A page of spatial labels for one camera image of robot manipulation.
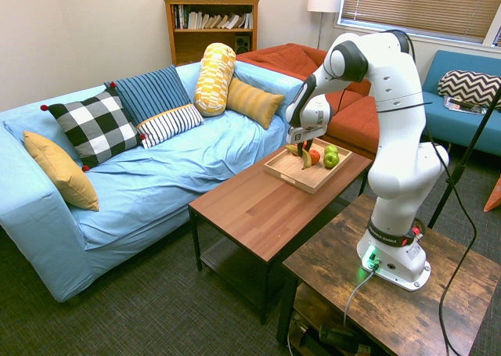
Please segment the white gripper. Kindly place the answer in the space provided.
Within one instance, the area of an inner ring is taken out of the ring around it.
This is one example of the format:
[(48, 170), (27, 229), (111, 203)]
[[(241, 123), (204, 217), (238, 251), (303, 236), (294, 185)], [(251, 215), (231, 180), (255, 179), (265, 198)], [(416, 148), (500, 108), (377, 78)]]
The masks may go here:
[(316, 126), (313, 128), (290, 127), (287, 132), (287, 144), (297, 144), (297, 154), (303, 156), (303, 147), (310, 150), (313, 138), (319, 138), (326, 134), (327, 126)]

